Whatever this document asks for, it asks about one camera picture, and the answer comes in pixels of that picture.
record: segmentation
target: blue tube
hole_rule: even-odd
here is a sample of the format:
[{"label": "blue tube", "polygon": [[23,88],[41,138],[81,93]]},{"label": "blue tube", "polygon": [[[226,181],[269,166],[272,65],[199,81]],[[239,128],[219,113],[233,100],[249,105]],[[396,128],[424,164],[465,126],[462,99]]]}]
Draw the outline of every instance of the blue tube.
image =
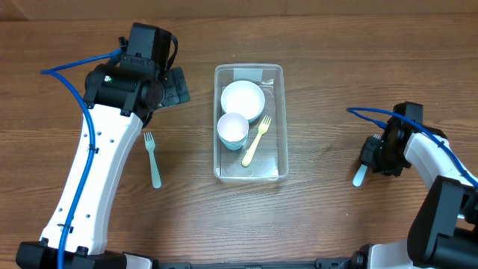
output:
[{"label": "blue tube", "polygon": [[364,120],[369,120],[369,121],[371,121],[372,123],[375,123],[375,124],[377,124],[376,120],[364,117],[364,116],[360,115],[359,113],[357,113],[356,111],[369,111],[369,112],[387,114],[387,115],[390,115],[392,117],[396,117],[398,119],[401,119],[402,121],[412,125],[413,127],[415,127],[420,132],[423,132],[433,142],[435,142],[442,150],[444,150],[445,153],[447,153],[447,155],[450,156],[451,160],[455,164],[458,171],[462,174],[462,176],[465,177],[478,190],[478,182],[471,176],[470,173],[468,173],[467,170],[465,170],[465,168],[462,166],[462,163],[458,159],[458,157],[456,157],[456,155],[451,151],[451,149],[447,148],[444,144],[442,144],[430,131],[425,129],[422,125],[414,122],[413,120],[410,120],[408,117],[405,117],[403,115],[400,115],[400,114],[397,114],[397,113],[394,113],[394,112],[390,112],[390,111],[386,111],[386,110],[382,110],[382,109],[378,109],[378,108],[347,108],[346,111],[350,112],[350,113],[352,113],[356,116],[359,116]]},{"label": "blue tube", "polygon": [[[77,62],[74,62],[74,63],[65,64],[63,66],[59,66],[59,67],[55,67],[55,68],[52,68],[52,69],[41,71],[42,74],[53,75],[55,78],[57,78],[59,81],[61,81],[61,83],[63,83],[66,86],[66,88],[68,88],[68,90],[72,93],[72,95],[75,97],[76,101],[80,105],[81,110],[83,111],[84,118],[87,122],[88,132],[90,134],[90,146],[92,147],[92,149],[96,148],[95,128],[94,128],[94,125],[93,125],[93,119],[91,118],[90,112],[88,111],[88,107],[84,104],[83,98],[81,98],[80,94],[75,89],[75,87],[71,83],[69,83],[66,80],[66,78],[64,78],[62,75],[60,75],[56,71],[62,70],[62,69],[67,69],[67,68],[70,68],[70,67],[76,67],[78,65],[86,64],[86,63],[89,63],[89,62],[92,62],[92,61],[97,61],[97,60],[106,59],[106,58],[112,58],[113,56],[115,56],[119,53],[121,53],[121,49],[117,49],[114,52],[108,53],[106,55],[100,55],[100,56],[84,59],[82,61],[77,61]],[[65,226],[63,227],[63,230],[61,232],[60,243],[58,245],[58,257],[57,257],[58,269],[64,269],[66,239],[67,239],[68,234],[69,234],[69,228],[72,224],[73,217],[75,216],[76,207],[78,206],[78,202],[80,200],[81,193],[83,192],[84,185],[86,184],[86,181],[87,181],[87,178],[88,178],[88,174],[90,173],[90,169],[91,169],[91,165],[93,164],[94,156],[95,156],[95,151],[90,150],[88,152],[87,163],[84,166],[83,174],[81,175],[81,179],[80,179],[80,182],[78,183],[78,187],[76,189],[75,196],[73,197],[72,205],[69,208],[68,215],[66,216]]]}]

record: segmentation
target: tabletop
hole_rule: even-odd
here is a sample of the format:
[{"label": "tabletop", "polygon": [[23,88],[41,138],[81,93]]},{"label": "tabletop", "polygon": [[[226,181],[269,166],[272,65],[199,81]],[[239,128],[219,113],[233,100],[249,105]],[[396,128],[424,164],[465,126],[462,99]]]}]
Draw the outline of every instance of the tabletop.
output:
[{"label": "tabletop", "polygon": [[[133,146],[111,251],[162,262],[301,261],[405,239],[426,188],[413,168],[353,187],[361,146],[379,129],[350,106],[422,104],[424,123],[478,173],[476,15],[0,22],[0,268],[14,268],[19,243],[40,237],[78,146],[81,110],[40,70],[113,51],[133,22],[178,37],[175,66],[191,101],[147,128],[162,189],[152,188],[142,137]],[[251,62],[284,70],[290,170],[279,183],[225,185],[213,174],[214,69]],[[96,64],[62,73],[82,94]]]}]

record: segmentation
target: clear plastic container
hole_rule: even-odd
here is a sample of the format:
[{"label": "clear plastic container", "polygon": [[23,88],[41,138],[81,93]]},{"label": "clear plastic container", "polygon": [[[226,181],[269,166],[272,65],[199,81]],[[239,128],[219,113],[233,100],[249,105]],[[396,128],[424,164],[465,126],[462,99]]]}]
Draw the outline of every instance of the clear plastic container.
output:
[{"label": "clear plastic container", "polygon": [[[227,149],[217,133],[217,121],[224,114],[221,94],[234,81],[256,83],[265,95],[261,116],[249,126],[249,137],[239,150]],[[254,141],[262,118],[271,116],[267,133],[261,138],[248,167],[241,162]],[[214,74],[214,175],[222,182],[276,182],[289,172],[287,122],[285,118],[284,72],[276,64],[225,64]]]}]

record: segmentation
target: wooden surface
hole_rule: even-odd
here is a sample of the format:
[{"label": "wooden surface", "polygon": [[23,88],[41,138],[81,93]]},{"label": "wooden surface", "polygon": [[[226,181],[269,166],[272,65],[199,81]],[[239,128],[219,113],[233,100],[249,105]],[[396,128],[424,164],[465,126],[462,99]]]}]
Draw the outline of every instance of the wooden surface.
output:
[{"label": "wooden surface", "polygon": [[477,12],[476,0],[0,0],[0,19],[24,20]]},{"label": "wooden surface", "polygon": [[[143,139],[125,165],[108,249],[161,261],[242,262],[349,256],[406,238],[426,189],[416,170],[352,186],[368,135],[349,106],[424,105],[478,173],[478,16],[310,16],[144,20],[178,36],[176,66],[192,101],[155,114],[163,188],[152,189]],[[0,23],[0,268],[35,241],[61,196],[81,110],[39,71],[110,52],[133,21]],[[290,173],[268,185],[213,176],[214,69],[280,64],[285,74]],[[62,72],[84,92],[96,64]],[[387,117],[375,117],[386,120]]]}]

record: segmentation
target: fork handle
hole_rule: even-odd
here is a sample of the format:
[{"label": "fork handle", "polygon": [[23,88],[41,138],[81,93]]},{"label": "fork handle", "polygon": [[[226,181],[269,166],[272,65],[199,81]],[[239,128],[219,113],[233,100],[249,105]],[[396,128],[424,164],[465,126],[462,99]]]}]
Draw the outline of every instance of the fork handle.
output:
[{"label": "fork handle", "polygon": [[252,142],[251,147],[247,150],[244,159],[242,159],[242,166],[248,167],[251,164],[252,157],[254,156],[255,149],[257,149],[257,145],[261,139],[263,134],[258,133],[257,136],[254,138],[254,142]]},{"label": "fork handle", "polygon": [[153,188],[161,188],[161,177],[159,176],[158,164],[154,151],[149,152],[149,163],[151,164],[151,179]]}]

